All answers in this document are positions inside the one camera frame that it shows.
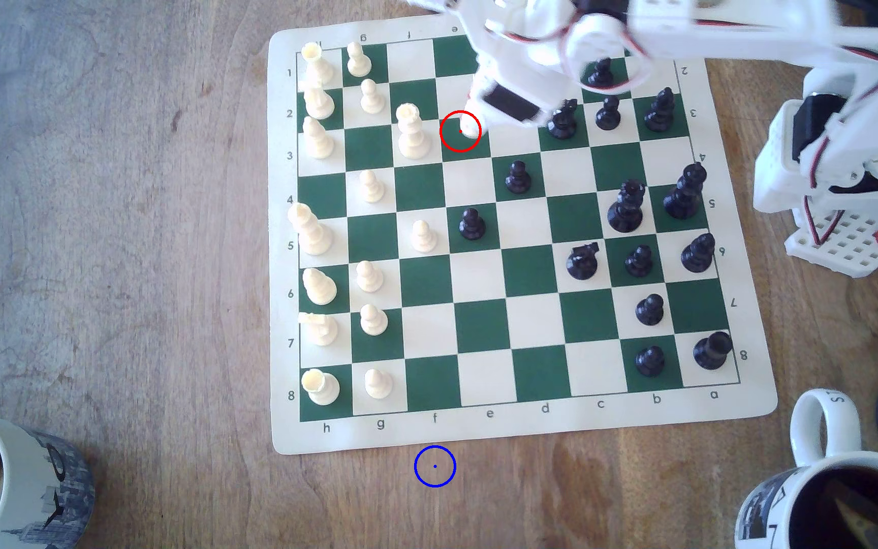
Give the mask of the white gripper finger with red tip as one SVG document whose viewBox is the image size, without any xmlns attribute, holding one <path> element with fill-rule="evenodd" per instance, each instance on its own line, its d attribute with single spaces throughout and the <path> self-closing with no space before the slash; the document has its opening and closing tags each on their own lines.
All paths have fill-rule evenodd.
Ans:
<svg viewBox="0 0 878 549">
<path fill-rule="evenodd" d="M 517 119 L 493 106 L 479 106 L 477 117 L 480 118 L 482 132 L 491 132 L 497 127 L 533 127 L 542 125 L 543 112 L 537 110 L 533 115 Z"/>
<path fill-rule="evenodd" d="M 478 68 L 473 75 L 468 93 L 468 111 L 474 115 L 499 115 L 486 99 L 498 84 L 497 61 L 483 51 L 477 51 Z"/>
</svg>

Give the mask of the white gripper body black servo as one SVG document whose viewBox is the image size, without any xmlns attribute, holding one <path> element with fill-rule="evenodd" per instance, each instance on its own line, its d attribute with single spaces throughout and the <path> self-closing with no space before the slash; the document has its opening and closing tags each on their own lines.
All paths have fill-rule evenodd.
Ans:
<svg viewBox="0 0 878 549">
<path fill-rule="evenodd" d="M 498 84 L 486 99 L 517 119 L 543 112 L 546 123 L 561 105 L 572 78 L 561 68 L 558 47 L 581 17 L 572 1 L 452 1 L 477 54 L 497 61 Z"/>
</svg>

